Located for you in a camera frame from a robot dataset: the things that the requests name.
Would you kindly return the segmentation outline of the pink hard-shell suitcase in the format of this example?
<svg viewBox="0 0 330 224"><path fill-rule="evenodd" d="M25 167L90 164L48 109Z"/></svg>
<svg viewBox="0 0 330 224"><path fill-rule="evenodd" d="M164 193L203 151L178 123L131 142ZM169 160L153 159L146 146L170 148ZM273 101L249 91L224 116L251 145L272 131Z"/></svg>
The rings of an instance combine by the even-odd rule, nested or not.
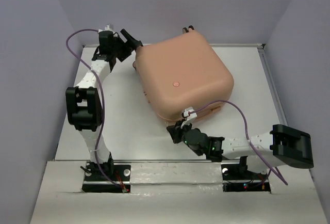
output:
<svg viewBox="0 0 330 224"><path fill-rule="evenodd" d="M180 120L188 107L202 109L199 119L215 114L234 88L231 72L193 26L137 48L134 66L153 111L167 123Z"/></svg>

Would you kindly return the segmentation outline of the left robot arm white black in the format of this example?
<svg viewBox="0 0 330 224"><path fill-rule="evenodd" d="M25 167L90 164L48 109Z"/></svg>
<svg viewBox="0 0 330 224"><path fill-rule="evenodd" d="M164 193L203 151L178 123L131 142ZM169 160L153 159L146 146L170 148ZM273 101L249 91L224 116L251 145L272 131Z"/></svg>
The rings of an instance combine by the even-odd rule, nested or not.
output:
<svg viewBox="0 0 330 224"><path fill-rule="evenodd" d="M90 153L89 174L96 173L102 180L109 180L114 174L111 152L103 139L105 124L105 96L102 83L113 71L116 62L123 62L143 44L125 29L119 33L110 26L98 29L99 45L91 62L81 57L79 62L87 68L87 73L74 87L65 91L67 118L83 137Z"/></svg>

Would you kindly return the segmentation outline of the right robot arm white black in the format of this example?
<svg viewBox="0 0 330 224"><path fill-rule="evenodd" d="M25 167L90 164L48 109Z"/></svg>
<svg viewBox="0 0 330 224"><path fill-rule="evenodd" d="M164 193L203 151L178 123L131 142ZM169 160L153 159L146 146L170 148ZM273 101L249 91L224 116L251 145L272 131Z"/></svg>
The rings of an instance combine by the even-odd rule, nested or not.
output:
<svg viewBox="0 0 330 224"><path fill-rule="evenodd" d="M204 156L211 162L242 159L237 172L244 179L282 165L299 169L314 167L311 136L282 124L250 140L208 136L180 121L168 126L167 131L174 143L183 142L197 156Z"/></svg>

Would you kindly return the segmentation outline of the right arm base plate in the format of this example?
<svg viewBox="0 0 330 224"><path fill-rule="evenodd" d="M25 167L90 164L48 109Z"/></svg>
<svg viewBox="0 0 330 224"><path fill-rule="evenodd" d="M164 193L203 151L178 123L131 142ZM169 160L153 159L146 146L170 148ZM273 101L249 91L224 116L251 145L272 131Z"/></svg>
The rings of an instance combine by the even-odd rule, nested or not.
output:
<svg viewBox="0 0 330 224"><path fill-rule="evenodd" d="M239 164L222 164L222 188L232 192L271 192L268 174L254 173L240 168Z"/></svg>

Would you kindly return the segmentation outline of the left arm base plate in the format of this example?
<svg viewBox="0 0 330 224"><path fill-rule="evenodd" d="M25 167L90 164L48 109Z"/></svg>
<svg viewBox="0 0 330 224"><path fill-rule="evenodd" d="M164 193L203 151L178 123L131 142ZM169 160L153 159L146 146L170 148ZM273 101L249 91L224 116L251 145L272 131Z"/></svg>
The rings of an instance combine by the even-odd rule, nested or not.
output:
<svg viewBox="0 0 330 224"><path fill-rule="evenodd" d="M85 193L130 193L131 164L114 164L113 174L104 169L106 177L99 171L96 164L87 162L80 166L84 172L82 191Z"/></svg>

